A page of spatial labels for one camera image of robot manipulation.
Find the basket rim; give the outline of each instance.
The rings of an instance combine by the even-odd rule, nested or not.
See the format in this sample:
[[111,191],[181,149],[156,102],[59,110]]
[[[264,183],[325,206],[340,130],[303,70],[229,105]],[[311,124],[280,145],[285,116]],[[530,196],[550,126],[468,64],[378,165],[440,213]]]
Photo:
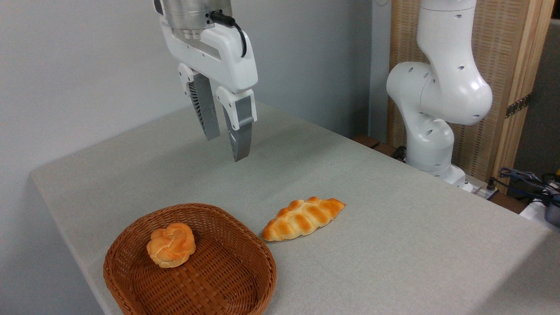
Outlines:
[[124,298],[123,292],[125,292],[125,291],[116,282],[116,280],[113,276],[113,267],[109,263],[113,259],[113,257],[115,256],[115,254],[117,252],[116,244],[120,243],[120,241],[123,238],[125,238],[125,234],[126,234],[127,230],[129,230],[132,226],[135,226],[135,225],[139,224],[140,222],[146,220],[149,217],[156,216],[158,214],[158,212],[165,212],[165,211],[169,211],[171,209],[173,209],[173,210],[184,209],[184,208],[189,208],[189,207],[204,207],[204,208],[210,209],[210,210],[222,215],[230,223],[235,224],[235,226],[239,229],[240,235],[244,235],[244,236],[247,236],[250,239],[252,239],[255,242],[255,245],[257,245],[260,248],[260,250],[264,253],[264,256],[265,256],[265,258],[268,262],[268,269],[270,270],[269,279],[268,279],[268,282],[267,282],[267,287],[265,289],[264,296],[257,301],[253,310],[251,312],[247,313],[247,315],[262,314],[265,311],[265,309],[267,308],[268,304],[270,303],[270,300],[272,299],[272,295],[274,294],[274,290],[276,288],[276,282],[277,282],[276,262],[274,260],[274,257],[272,256],[272,252],[270,251],[268,246],[263,242],[263,240],[261,240],[255,233],[253,233],[249,228],[247,228],[247,226],[245,226],[245,224],[240,222],[238,219],[236,219],[234,216],[229,214],[227,211],[225,211],[224,209],[221,209],[220,207],[214,206],[214,205],[209,205],[209,204],[206,204],[206,203],[197,203],[197,202],[194,202],[194,203],[179,203],[179,204],[176,204],[176,205],[173,205],[173,206],[168,206],[168,207],[165,207],[165,208],[161,208],[161,209],[156,210],[154,212],[151,212],[149,214],[143,215],[143,216],[139,217],[138,219],[136,219],[131,224],[129,224],[117,236],[117,238],[113,241],[113,243],[111,244],[111,246],[109,247],[109,249],[107,251],[107,254],[105,255],[105,260],[104,260],[104,263],[103,263],[103,278],[105,279],[106,287],[111,292],[111,295],[113,296],[113,298],[115,299],[115,301],[119,305],[120,309],[123,312],[127,312],[128,314],[137,314],[136,313],[137,310],[133,310],[132,307],[130,306],[130,301],[128,301],[127,299]]

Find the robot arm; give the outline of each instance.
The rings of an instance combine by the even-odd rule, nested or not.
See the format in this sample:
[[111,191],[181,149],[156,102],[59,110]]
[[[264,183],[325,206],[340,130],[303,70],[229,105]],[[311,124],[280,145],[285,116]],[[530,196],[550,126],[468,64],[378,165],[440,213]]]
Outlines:
[[430,64],[399,63],[387,80],[407,130],[407,164],[458,187],[465,173],[451,165],[454,135],[446,122],[475,124],[492,105],[471,48],[475,5],[421,0],[417,42]]
[[[223,106],[234,159],[249,154],[258,80],[247,34],[231,18],[230,0],[155,0],[167,47],[208,140],[220,135],[214,95]],[[216,83],[212,91],[210,81]]]
[[492,90],[474,63],[471,38],[476,0],[423,0],[417,42],[432,66],[422,91],[424,113],[472,125],[492,105]]

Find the bread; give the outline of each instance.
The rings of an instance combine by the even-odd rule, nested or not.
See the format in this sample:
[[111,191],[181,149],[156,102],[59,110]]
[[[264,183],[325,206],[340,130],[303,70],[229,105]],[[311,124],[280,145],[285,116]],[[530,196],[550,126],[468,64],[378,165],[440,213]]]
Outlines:
[[152,260],[162,268],[182,265],[194,253],[194,235],[187,224],[171,223],[150,235],[146,246]]
[[329,224],[344,206],[345,204],[335,198],[322,200],[311,197],[306,201],[294,200],[268,223],[262,236],[271,242],[309,235],[317,228]]

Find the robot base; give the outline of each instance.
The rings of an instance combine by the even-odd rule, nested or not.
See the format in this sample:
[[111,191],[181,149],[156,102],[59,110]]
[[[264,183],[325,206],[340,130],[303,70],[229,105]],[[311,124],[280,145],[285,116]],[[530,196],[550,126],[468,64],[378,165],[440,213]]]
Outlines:
[[439,170],[436,172],[426,172],[434,177],[443,179],[444,181],[452,184],[453,186],[459,187],[468,192],[473,191],[473,185],[466,180],[465,172],[454,165],[449,165],[446,169]]

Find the brown wicker basket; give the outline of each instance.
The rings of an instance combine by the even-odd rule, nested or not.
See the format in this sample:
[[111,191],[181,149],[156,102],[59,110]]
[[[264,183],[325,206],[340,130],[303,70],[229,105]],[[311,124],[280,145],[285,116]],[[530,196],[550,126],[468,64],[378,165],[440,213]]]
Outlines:
[[[160,268],[146,244],[152,231],[188,224],[197,249],[186,263]],[[109,248],[103,276],[125,314],[262,314],[276,285],[268,247],[222,209],[175,205],[141,217]]]

